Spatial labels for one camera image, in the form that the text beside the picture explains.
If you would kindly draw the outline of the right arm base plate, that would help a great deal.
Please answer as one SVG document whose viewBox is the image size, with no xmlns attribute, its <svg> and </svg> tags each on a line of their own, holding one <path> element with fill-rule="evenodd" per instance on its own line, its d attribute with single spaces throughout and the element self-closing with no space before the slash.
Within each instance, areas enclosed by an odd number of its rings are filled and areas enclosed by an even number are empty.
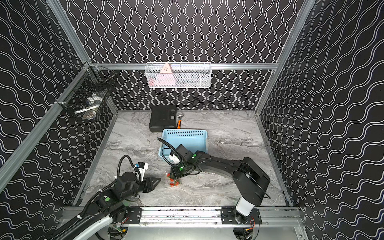
<svg viewBox="0 0 384 240">
<path fill-rule="evenodd" d="M 252 209 L 248 216 L 243 216 L 235 207 L 223 207 L 220 210 L 223 225 L 261 225 L 262 219 L 259 209 Z"/>
</svg>

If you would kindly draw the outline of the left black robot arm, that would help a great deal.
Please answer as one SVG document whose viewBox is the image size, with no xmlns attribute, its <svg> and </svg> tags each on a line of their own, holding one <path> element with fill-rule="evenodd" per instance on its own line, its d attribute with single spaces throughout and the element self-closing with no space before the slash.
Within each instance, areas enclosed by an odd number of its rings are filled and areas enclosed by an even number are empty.
<svg viewBox="0 0 384 240">
<path fill-rule="evenodd" d="M 62 225 L 46 240 L 87 240 L 98 231 L 111 225 L 117 225 L 116 231 L 125 235 L 124 225 L 138 225 L 142 217 L 140 207 L 129 207 L 124 204 L 130 197 L 139 197 L 155 190 L 161 182 L 160 178 L 144 177 L 145 163 L 133 164 L 129 155 L 121 157 L 117 167 L 115 180 L 98 190 L 86 203 L 83 210 Z"/>
</svg>

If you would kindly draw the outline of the light blue plastic basket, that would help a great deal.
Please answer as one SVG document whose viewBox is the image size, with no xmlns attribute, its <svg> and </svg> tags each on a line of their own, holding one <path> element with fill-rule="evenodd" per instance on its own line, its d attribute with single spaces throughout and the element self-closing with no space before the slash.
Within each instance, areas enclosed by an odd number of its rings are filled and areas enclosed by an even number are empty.
<svg viewBox="0 0 384 240">
<path fill-rule="evenodd" d="M 183 145 L 193 153 L 196 151 L 208 152 L 208 133 L 206 130 L 164 129 L 161 138 L 174 148 Z"/>
</svg>

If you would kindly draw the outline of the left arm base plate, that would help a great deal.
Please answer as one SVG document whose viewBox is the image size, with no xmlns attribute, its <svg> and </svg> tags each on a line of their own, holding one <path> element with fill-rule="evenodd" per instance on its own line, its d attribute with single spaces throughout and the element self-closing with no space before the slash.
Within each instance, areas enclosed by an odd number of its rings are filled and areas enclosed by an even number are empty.
<svg viewBox="0 0 384 240">
<path fill-rule="evenodd" d="M 113 219 L 114 224 L 138 225 L 141 220 L 142 211 L 140 207 L 121 207 L 113 211 L 109 216 Z"/>
</svg>

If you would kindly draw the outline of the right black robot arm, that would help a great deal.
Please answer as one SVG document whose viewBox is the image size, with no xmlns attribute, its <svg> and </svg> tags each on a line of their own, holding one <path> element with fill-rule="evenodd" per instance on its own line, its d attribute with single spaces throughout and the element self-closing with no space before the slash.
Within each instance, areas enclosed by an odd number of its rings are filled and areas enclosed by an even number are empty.
<svg viewBox="0 0 384 240">
<path fill-rule="evenodd" d="M 170 149 L 170 154 L 162 158 L 171 166 L 170 178 L 176 180 L 200 173 L 213 173 L 232 179 L 241 196 L 234 214 L 237 217 L 248 217 L 256 206 L 260 206 L 264 197 L 268 197 L 267 189 L 271 182 L 267 173 L 251 158 L 227 160 L 214 157 L 202 151 L 191 152 L 184 145 L 173 147 L 167 141 L 157 138 Z"/>
</svg>

